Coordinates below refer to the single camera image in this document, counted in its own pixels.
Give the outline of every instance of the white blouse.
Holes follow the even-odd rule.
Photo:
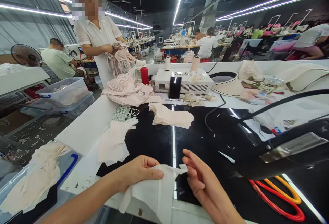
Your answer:
[[[99,29],[90,20],[77,20],[74,25],[74,32],[79,45],[91,44],[92,47],[99,47],[106,44],[113,44],[116,38],[122,36],[122,33],[108,16],[99,20]],[[108,70],[107,56],[102,53],[94,56],[98,67],[99,76],[102,80],[104,88],[106,83],[114,78],[113,73]]]

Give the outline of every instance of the red stool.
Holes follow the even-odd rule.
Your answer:
[[[310,57],[310,54],[307,52],[302,52],[302,51],[296,51],[296,50],[291,50],[289,54],[286,56],[284,61],[290,61],[290,60],[300,60],[302,57]]]

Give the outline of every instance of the hand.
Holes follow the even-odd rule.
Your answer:
[[[159,165],[156,159],[140,155],[132,161],[124,164],[118,169],[110,172],[106,176],[116,180],[116,192],[125,192],[129,185],[133,185],[147,179],[162,179],[163,172],[161,170],[151,169]]]
[[[211,168],[190,150],[183,149],[188,184],[214,223],[244,223]]]

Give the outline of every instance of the person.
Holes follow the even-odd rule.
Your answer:
[[[188,184],[213,222],[245,224],[211,168],[192,151],[183,149],[183,153],[186,155],[183,163],[187,165]],[[52,212],[42,223],[83,223],[113,195],[125,192],[129,185],[162,179],[163,172],[152,168],[156,165],[159,165],[156,159],[140,155],[102,177]]]
[[[108,69],[107,53],[114,54],[116,50],[111,46],[116,41],[125,43],[122,33],[108,16],[99,14],[100,0],[79,0],[85,8],[86,20],[77,20],[74,25],[78,43],[87,56],[94,56],[99,76],[104,88],[107,82],[114,78]]]
[[[202,39],[203,37],[206,37],[205,34],[201,33],[201,30],[200,30],[200,29],[197,29],[197,30],[195,31],[195,34],[196,34],[196,36],[195,36],[195,39],[196,39],[196,40],[200,40],[200,39]]]
[[[321,25],[312,27],[295,39],[298,39],[293,46],[293,50],[307,52],[310,57],[303,58],[302,60],[312,60],[323,57],[323,52],[317,46],[328,39],[329,36],[329,20]]]
[[[264,30],[267,28],[266,25],[260,26],[259,30],[255,31],[251,36],[252,39],[260,39],[263,36]]]
[[[196,45],[200,46],[198,56],[200,58],[210,58],[212,49],[218,47],[218,42],[214,36],[214,28],[210,27],[207,30],[207,36],[196,41]]]
[[[46,65],[58,76],[59,79],[63,80],[70,77],[84,77],[89,79],[91,83],[94,82],[89,74],[82,69],[73,69],[69,64],[78,67],[78,63],[72,58],[63,53],[63,43],[55,38],[50,39],[49,48],[41,52],[41,57]]]

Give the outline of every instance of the smartphone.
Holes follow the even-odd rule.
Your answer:
[[[182,77],[172,76],[169,85],[169,99],[179,99],[181,93]]]

